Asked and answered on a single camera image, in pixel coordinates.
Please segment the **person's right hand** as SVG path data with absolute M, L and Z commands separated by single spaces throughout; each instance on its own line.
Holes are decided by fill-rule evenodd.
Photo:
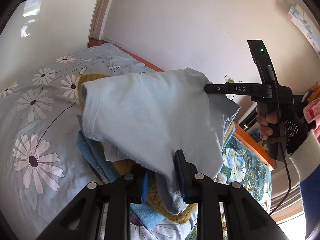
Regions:
M 274 111 L 268 115 L 262 115 L 258 106 L 256 107 L 256 111 L 258 114 L 257 123 L 259 127 L 260 139 L 265 141 L 273 134 L 273 129 L 270 125 L 278 123 L 278 112 Z

